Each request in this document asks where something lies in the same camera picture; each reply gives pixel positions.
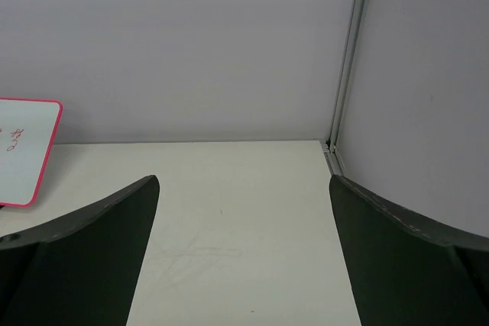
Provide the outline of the pink framed whiteboard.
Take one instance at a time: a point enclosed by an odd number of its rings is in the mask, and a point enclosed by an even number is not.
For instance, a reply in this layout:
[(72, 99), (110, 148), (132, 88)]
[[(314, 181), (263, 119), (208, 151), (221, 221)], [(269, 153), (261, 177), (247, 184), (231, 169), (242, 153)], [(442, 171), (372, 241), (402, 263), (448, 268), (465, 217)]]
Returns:
[(62, 113), (55, 100), (1, 99), (2, 206), (35, 202)]

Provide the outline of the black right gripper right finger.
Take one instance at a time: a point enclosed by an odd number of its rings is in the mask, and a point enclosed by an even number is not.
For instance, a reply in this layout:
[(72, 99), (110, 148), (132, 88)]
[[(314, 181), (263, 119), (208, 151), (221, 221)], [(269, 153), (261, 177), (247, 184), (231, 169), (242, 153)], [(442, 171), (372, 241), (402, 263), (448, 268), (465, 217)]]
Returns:
[(486, 325), (488, 239), (334, 175), (329, 193), (362, 325)]

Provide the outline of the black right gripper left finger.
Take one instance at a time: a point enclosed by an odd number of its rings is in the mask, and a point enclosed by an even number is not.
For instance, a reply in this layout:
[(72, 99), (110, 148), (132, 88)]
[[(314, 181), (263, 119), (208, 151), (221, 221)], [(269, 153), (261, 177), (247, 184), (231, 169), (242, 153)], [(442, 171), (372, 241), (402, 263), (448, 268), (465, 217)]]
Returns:
[(125, 325), (153, 227), (156, 176), (1, 238), (3, 325)]

